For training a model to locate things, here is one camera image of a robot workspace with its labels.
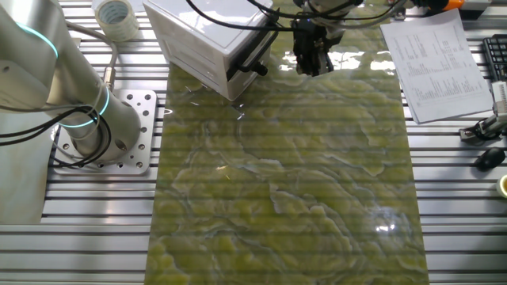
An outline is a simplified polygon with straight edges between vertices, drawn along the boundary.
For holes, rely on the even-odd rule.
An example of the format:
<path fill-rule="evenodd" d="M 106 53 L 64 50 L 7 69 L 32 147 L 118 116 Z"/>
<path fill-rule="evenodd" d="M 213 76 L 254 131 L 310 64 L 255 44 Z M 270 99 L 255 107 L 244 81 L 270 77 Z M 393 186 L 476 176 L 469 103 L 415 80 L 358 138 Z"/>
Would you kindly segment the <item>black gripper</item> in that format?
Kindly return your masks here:
<path fill-rule="evenodd" d="M 317 25 L 311 20 L 293 21 L 293 39 L 298 74 L 315 76 L 316 66 L 311 48 L 323 48 L 317 53 L 318 56 L 318 75 L 327 74 L 334 70 L 330 57 L 325 50 L 329 50 L 334 45 L 341 42 L 343 31 L 338 29 L 334 33 L 329 32 L 325 27 Z"/>

